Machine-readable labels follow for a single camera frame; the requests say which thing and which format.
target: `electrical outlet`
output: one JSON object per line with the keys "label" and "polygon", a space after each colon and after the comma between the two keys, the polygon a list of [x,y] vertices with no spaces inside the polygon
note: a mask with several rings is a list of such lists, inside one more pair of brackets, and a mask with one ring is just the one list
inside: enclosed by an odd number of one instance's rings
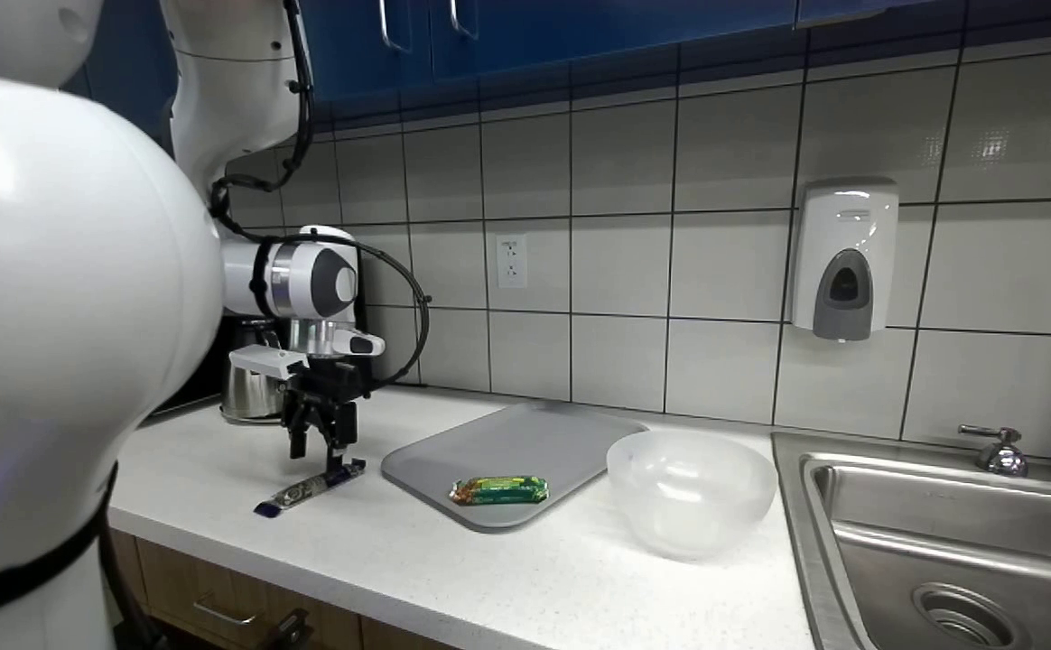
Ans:
{"label": "electrical outlet", "polygon": [[498,290],[527,290],[527,234],[494,239],[494,269]]}

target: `gray cutting board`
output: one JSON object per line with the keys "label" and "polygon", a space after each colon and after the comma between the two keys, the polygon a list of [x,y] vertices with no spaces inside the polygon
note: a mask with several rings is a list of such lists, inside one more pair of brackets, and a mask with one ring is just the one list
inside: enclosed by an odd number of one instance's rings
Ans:
{"label": "gray cutting board", "polygon": [[[382,476],[472,530],[513,530],[591,485],[606,447],[631,434],[643,427],[569,403],[513,403],[382,455]],[[544,476],[550,499],[527,505],[448,503],[455,481],[502,473]]]}

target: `green food item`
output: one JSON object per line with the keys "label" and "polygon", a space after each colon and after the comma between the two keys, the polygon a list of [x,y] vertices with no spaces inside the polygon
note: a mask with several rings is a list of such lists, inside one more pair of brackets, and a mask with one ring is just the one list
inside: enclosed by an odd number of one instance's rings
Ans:
{"label": "green food item", "polygon": [[448,499],[455,505],[509,505],[509,503],[544,503],[550,481],[531,473],[509,473],[509,476],[471,476],[455,481]]}

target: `white countertop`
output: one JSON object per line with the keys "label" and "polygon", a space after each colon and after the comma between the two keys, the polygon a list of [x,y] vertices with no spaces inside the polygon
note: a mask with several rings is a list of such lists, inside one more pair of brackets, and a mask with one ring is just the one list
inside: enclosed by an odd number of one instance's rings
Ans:
{"label": "white countertop", "polygon": [[[187,410],[125,439],[112,523],[453,645],[811,650],[780,496],[746,540],[680,563],[628,538],[606,481],[519,530],[477,534],[378,476],[388,452],[502,403],[376,393],[351,447],[367,473],[278,520],[252,505],[317,473],[323,439],[311,438],[311,458],[289,463],[280,427]],[[698,428],[643,421],[649,434]],[[768,438],[725,438],[768,455]]]}

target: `sink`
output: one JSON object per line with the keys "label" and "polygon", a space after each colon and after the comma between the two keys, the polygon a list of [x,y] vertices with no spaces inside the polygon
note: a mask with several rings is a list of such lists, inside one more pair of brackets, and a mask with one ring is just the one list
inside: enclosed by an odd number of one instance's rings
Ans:
{"label": "sink", "polygon": [[823,650],[1051,650],[1051,473],[773,438]]}

